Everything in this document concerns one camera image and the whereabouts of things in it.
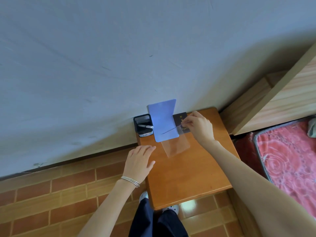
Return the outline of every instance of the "brick pattern floor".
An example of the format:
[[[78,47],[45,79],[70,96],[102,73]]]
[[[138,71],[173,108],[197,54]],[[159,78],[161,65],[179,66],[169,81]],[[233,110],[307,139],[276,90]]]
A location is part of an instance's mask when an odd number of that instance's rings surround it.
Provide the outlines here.
[[[0,237],[75,237],[120,179],[130,149],[0,182]],[[133,191],[112,235],[127,237],[144,183]],[[226,191],[180,204],[191,237],[240,237]]]

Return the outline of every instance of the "pants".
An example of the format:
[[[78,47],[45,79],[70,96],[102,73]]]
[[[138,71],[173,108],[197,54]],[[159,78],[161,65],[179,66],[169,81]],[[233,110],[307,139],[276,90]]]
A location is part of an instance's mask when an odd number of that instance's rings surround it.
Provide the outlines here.
[[[166,210],[154,219],[154,211],[147,198],[139,203],[129,237],[188,237],[183,224],[174,211]]]

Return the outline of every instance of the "wooden table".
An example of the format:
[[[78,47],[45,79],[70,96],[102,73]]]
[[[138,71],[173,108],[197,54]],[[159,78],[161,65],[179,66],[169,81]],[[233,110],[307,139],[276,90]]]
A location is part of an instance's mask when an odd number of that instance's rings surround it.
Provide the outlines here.
[[[213,124],[214,137],[223,147],[239,158],[215,107],[199,111]],[[156,163],[146,179],[150,203],[154,210],[214,194],[231,188],[231,184],[213,157],[194,139],[184,134],[190,148],[168,158],[154,135],[139,137],[139,145],[156,146],[149,161]]]

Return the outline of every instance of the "white marker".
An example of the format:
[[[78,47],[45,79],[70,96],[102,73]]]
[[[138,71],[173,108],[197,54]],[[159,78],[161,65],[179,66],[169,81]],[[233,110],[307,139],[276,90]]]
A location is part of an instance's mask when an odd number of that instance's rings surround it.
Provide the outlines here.
[[[146,128],[149,128],[149,129],[153,129],[154,127],[152,125],[138,125],[140,127],[146,127]]]

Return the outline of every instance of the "wooden headboard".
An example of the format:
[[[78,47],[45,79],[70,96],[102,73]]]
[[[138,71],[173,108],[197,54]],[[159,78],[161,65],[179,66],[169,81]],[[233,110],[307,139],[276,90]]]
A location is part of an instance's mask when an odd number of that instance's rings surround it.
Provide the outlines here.
[[[316,43],[289,70],[266,75],[220,114],[238,135],[316,114]]]

